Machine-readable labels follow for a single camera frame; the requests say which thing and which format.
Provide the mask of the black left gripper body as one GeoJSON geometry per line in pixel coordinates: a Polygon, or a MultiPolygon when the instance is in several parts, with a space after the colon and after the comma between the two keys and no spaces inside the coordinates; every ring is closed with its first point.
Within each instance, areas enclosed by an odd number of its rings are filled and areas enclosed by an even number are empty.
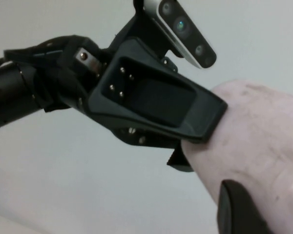
{"type": "Polygon", "coordinates": [[[90,117],[84,104],[77,104],[78,98],[87,98],[92,89],[96,88],[106,68],[114,58],[118,47],[123,42],[116,43],[106,49],[100,49],[90,38],[77,35],[57,37],[47,40],[33,47],[33,56],[40,59],[34,67],[41,69],[41,78],[45,80],[48,91],[53,96],[53,104],[45,108],[46,112],[53,110],[75,108],[95,122],[110,130],[113,135],[126,144],[145,145],[147,147],[175,149],[180,144],[176,137],[165,136],[151,130],[140,129],[133,135],[129,133],[130,127],[108,126],[107,123],[98,122],[90,117]],[[82,62],[80,49],[85,49],[95,59],[99,59],[99,68],[94,65],[86,67],[82,62]]]}

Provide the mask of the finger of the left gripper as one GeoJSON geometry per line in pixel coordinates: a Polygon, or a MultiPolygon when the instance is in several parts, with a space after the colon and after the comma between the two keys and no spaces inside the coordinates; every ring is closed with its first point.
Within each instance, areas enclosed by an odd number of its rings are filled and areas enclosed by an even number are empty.
{"type": "Polygon", "coordinates": [[[180,172],[193,172],[192,167],[182,151],[181,143],[179,143],[174,149],[172,155],[167,161],[167,166],[170,166],[180,172]]]}
{"type": "Polygon", "coordinates": [[[125,143],[206,142],[227,107],[138,39],[120,45],[87,98],[88,115],[125,143]]]}

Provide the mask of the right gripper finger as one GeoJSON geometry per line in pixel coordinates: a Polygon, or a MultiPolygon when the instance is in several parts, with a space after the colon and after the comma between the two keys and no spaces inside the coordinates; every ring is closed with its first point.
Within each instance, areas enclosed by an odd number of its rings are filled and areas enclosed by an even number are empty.
{"type": "Polygon", "coordinates": [[[220,185],[217,226],[220,234],[272,233],[246,188],[229,179],[220,185]]]}

